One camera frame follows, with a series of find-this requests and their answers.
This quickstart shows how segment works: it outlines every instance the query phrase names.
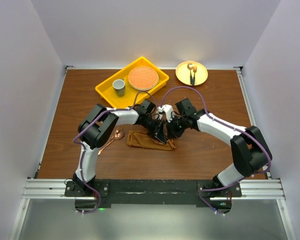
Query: gray mug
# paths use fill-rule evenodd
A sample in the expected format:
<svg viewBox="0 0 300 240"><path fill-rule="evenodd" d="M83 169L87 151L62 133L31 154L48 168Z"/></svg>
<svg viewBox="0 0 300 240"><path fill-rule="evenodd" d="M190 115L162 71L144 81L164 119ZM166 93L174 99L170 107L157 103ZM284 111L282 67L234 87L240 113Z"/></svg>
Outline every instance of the gray mug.
<svg viewBox="0 0 300 240"><path fill-rule="evenodd" d="M114 80L112 87L118 97L123 97L126 92L126 83L123 79Z"/></svg>

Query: aluminum frame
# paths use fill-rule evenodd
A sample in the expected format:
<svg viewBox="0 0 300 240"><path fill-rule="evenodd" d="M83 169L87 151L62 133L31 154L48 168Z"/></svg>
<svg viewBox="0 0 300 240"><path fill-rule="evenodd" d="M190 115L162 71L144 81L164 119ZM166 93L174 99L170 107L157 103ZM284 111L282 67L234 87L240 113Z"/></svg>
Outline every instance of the aluminum frame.
<svg viewBox="0 0 300 240"><path fill-rule="evenodd" d="M244 78L241 69L234 68L237 72L238 80L242 90L244 102L247 108L248 116L252 125L256 124L250 101L247 95ZM288 213L286 199L281 181L271 178L270 172L267 173L266 180L250 180L246 179L240 182L241 197L233 197L234 200L276 200L280 212L281 220L285 229L288 240L297 239L293 228L291 218ZM77 200L93 200L93 197L66 197L65 181L67 179L27 179L21 202L17 211L14 225L11 230L9 240L18 240L24 220L27 214L28 206L31 199L77 199ZM225 200L225 197L213 197L211 200Z"/></svg>

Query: white wall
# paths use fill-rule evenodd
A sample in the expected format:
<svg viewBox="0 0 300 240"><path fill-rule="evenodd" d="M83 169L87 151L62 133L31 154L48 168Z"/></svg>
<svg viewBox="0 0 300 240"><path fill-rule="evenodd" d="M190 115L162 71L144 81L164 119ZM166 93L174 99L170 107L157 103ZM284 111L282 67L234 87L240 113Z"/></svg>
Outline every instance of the white wall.
<svg viewBox="0 0 300 240"><path fill-rule="evenodd" d="M243 68L300 239L300 0L282 0Z"/></svg>
<svg viewBox="0 0 300 240"><path fill-rule="evenodd" d="M32 0L65 65L243 66L280 0Z"/></svg>
<svg viewBox="0 0 300 240"><path fill-rule="evenodd" d="M62 63L30 0L0 0L0 240L49 132Z"/></svg>

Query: wooden table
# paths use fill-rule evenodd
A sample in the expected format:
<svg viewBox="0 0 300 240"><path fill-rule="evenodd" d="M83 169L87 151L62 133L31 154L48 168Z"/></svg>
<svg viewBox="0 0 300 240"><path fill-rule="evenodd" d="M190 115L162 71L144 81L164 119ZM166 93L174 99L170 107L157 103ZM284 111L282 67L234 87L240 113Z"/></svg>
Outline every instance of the wooden table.
<svg viewBox="0 0 300 240"><path fill-rule="evenodd" d="M72 143L77 129L95 104L109 104L101 99L95 86L117 70L68 70L46 144L38 178L71 178L77 169L80 146ZM181 86L174 70L164 70L170 76L166 86L154 94L160 103L171 88ZM240 126L250 121L235 70L209 70L207 81L197 86L208 110L215 116ZM166 98L174 106L189 98L197 110L203 108L195 92L178 89ZM123 127L142 129L137 125ZM106 148L98 157L96 177L101 179L211 179L232 163L230 147L221 140L195 130L186 130L173 151L149 150L127 146L127 137Z"/></svg>

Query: brown towel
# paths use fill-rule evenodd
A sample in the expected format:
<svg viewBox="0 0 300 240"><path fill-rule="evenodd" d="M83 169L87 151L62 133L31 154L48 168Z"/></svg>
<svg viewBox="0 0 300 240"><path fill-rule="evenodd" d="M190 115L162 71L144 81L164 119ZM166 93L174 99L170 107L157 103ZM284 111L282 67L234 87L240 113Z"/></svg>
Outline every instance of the brown towel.
<svg viewBox="0 0 300 240"><path fill-rule="evenodd" d="M176 140L167 139L166 144L152 139L144 131L129 131L126 144L130 147L171 151L176 148Z"/></svg>

